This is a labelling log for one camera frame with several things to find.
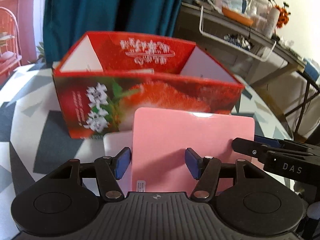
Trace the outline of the white box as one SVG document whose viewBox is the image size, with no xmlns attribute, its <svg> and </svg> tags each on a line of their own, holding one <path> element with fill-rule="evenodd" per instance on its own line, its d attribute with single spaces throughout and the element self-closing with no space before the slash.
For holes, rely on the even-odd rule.
<svg viewBox="0 0 320 240">
<path fill-rule="evenodd" d="M 104 150 L 106 156 L 115 157 L 124 147 L 132 148 L 132 131 L 122 131 L 116 133 L 107 133 L 103 137 Z M 121 180 L 118 180 L 124 196 L 131 191 L 132 183 L 132 165 L 129 164 Z"/>
</svg>

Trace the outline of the teal curtain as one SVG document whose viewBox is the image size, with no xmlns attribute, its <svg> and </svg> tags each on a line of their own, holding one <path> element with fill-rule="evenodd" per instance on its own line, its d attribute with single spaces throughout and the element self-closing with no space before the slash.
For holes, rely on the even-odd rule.
<svg viewBox="0 0 320 240">
<path fill-rule="evenodd" d="M 172 36 L 182 0 L 46 0 L 46 61 L 60 61 L 87 31 Z"/>
</svg>

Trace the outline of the red strawberry cardboard box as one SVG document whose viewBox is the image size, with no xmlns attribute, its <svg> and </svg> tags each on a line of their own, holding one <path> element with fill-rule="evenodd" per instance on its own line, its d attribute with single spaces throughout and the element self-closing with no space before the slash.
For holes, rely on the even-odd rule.
<svg viewBox="0 0 320 240">
<path fill-rule="evenodd" d="M 53 71 L 73 139 L 132 129 L 141 107 L 229 114 L 244 85 L 195 42 L 89 31 Z"/>
</svg>

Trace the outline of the white bottle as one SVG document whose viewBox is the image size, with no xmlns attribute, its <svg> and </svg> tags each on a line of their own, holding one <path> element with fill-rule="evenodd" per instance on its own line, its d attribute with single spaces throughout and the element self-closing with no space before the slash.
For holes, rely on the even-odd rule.
<svg viewBox="0 0 320 240">
<path fill-rule="evenodd" d="M 279 15 L 280 15 L 280 10 L 275 7 L 273 7 L 268 13 L 267 22 L 263 29 L 263 35 L 266 36 L 267 38 L 272 37 L 272 34 L 276 28 L 276 25 L 279 19 Z"/>
</svg>

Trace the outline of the orange flower bunch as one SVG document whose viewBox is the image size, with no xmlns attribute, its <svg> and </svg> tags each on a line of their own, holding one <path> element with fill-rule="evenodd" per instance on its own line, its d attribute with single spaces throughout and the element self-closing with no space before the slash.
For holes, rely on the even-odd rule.
<svg viewBox="0 0 320 240">
<path fill-rule="evenodd" d="M 289 16 L 291 15 L 291 12 L 289 12 L 288 9 L 290 6 L 286 2 L 283 2 L 283 5 L 280 6 L 279 4 L 276 3 L 275 0 L 268 0 L 268 1 L 272 4 L 272 7 L 279 10 L 279 18 L 276 24 L 276 28 L 281 29 L 283 26 L 287 25 L 289 22 Z"/>
</svg>

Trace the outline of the orange tray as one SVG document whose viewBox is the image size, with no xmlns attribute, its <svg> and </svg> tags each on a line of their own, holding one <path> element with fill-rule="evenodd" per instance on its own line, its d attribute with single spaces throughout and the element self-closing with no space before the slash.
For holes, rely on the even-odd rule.
<svg viewBox="0 0 320 240">
<path fill-rule="evenodd" d="M 234 20 L 242 25 L 245 25 L 247 27 L 251 27 L 253 24 L 253 20 L 248 17 L 247 15 L 240 14 L 238 12 L 232 11 L 228 9 L 227 7 L 222 7 L 222 13 L 225 17 Z"/>
</svg>

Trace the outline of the pink box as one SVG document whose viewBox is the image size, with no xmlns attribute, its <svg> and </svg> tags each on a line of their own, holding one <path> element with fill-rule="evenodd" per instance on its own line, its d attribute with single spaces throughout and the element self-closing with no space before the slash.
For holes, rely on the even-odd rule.
<svg viewBox="0 0 320 240">
<path fill-rule="evenodd" d="M 234 152 L 231 143 L 253 140 L 254 134 L 255 120 L 249 116 L 139 108 L 133 119 L 130 190 L 191 194 L 197 181 L 185 164 L 187 148 L 223 163 L 251 161 Z"/>
</svg>

